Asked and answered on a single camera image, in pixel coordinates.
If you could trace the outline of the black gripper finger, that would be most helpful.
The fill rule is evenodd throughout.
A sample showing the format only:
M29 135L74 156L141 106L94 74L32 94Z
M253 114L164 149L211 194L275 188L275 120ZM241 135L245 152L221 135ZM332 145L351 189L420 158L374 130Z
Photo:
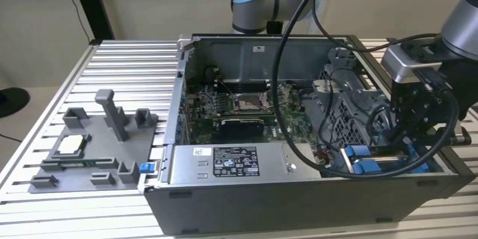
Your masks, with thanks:
M390 134L390 144L396 144L403 141L403 138L412 140L420 136L418 130L419 123L396 123Z

